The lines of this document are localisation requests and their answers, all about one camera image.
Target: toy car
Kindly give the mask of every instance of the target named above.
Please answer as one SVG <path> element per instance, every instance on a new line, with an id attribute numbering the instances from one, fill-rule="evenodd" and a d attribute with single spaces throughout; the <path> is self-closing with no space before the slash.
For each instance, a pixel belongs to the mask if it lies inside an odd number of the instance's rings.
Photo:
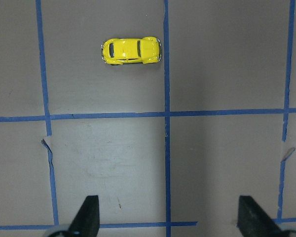
<path id="1" fill-rule="evenodd" d="M 101 55 L 104 62 L 111 65 L 157 63 L 162 47 L 156 37 L 109 39 L 101 45 Z"/>

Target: car hood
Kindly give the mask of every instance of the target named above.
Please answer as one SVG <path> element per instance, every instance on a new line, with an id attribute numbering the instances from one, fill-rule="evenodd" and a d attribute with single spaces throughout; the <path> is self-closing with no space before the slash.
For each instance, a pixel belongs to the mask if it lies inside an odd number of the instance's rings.
<path id="1" fill-rule="evenodd" d="M 143 39 L 141 40 L 140 50 L 142 59 L 159 56 L 159 42 Z"/>

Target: car rear window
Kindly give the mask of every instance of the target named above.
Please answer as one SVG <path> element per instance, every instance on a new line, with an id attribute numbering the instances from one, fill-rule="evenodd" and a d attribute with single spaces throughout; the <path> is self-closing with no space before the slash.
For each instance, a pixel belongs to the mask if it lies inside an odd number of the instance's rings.
<path id="1" fill-rule="evenodd" d="M 137 41 L 137 52 L 138 52 L 138 56 L 141 57 L 141 53 L 140 53 L 140 40 Z"/>
<path id="2" fill-rule="evenodd" d="M 110 43 L 109 50 L 110 50 L 110 57 L 113 58 L 114 57 L 114 44 L 113 43 Z"/>

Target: gray floor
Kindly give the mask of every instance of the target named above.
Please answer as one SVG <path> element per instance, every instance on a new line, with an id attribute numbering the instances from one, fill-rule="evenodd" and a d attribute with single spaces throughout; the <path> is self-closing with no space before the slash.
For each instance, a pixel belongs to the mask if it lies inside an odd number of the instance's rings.
<path id="1" fill-rule="evenodd" d="M 39 237 L 44 230 L 27 229 L 54 224 L 40 143 L 46 125 L 36 7 L 0 1 L 0 237 Z M 172 227 L 171 236 L 241 236 L 239 195 L 252 195 L 278 218 L 281 160 L 296 148 L 296 5 L 282 141 L 289 9 L 289 0 L 169 1 L 171 221 L 198 222 Z M 59 223 L 98 194 L 101 224 L 160 225 L 102 228 L 98 236 L 169 237 L 167 62 L 112 67 L 99 52 L 116 37 L 164 42 L 164 1 L 46 0 L 41 10 Z M 144 112 L 154 113 L 141 118 Z M 118 118 L 81 115 L 95 113 Z M 286 161 L 283 200 L 282 221 L 296 227 L 296 151 Z"/>

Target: grid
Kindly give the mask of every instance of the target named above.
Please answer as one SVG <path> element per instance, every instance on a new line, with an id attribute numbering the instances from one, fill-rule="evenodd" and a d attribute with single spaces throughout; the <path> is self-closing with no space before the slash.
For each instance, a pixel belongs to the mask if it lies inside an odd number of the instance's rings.
<path id="1" fill-rule="evenodd" d="M 44 37 L 43 37 L 43 21 L 41 11 L 41 1 L 36 0 L 36 14 L 37 14 L 37 31 L 38 31 L 38 45 L 40 51 L 40 72 L 41 85 L 43 92 L 44 115 L 41 116 L 23 116 L 23 117 L 0 117 L 0 122 L 19 122 L 19 121 L 45 121 L 47 136 L 52 135 L 52 120 L 61 119 L 101 119 L 101 118 L 155 118 L 164 117 L 165 119 L 165 184 L 166 184 L 166 221 L 155 223 L 123 223 L 123 224 L 101 224 L 100 228 L 140 228 L 140 227 L 166 227 L 166 236 L 171 236 L 171 227 L 174 226 L 196 226 L 197 222 L 172 222 L 171 221 L 171 167 L 170 167 L 170 118 L 171 117 L 192 117 L 192 116 L 227 116 L 227 115 L 265 115 L 265 114 L 283 114 L 283 132 L 282 140 L 286 141 L 287 126 L 289 122 L 289 114 L 296 113 L 296 108 L 289 107 L 289 92 L 290 92 L 290 76 L 292 66 L 292 51 L 293 51 L 293 34 L 294 34 L 294 12 L 295 0 L 290 0 L 289 11 L 289 32 L 287 43 L 287 63 L 286 63 L 286 83 L 285 83 L 285 98 L 282 109 L 243 109 L 243 110 L 215 110 L 215 111 L 178 111 L 172 112 L 170 110 L 170 50 L 169 50 L 169 19 L 168 19 L 168 0 L 164 0 L 165 15 L 164 15 L 164 111 L 163 112 L 145 112 L 145 113 L 95 113 L 95 114 L 56 114 L 51 115 L 48 110 L 48 90 L 47 77 L 45 66 L 44 53 Z M 58 209 L 56 199 L 55 174 L 52 163 L 52 151 L 47 148 L 48 162 L 50 168 L 50 188 L 52 199 L 52 210 L 54 225 L 58 225 Z M 290 157 L 286 157 L 280 165 L 280 183 L 278 196 L 278 213 L 277 218 L 274 219 L 276 223 L 296 222 L 296 218 L 282 218 L 283 207 L 283 190 L 285 181 L 285 166 L 286 161 Z M 45 230 L 52 227 L 52 225 L 21 225 L 21 226 L 0 226 L 0 230 Z"/>

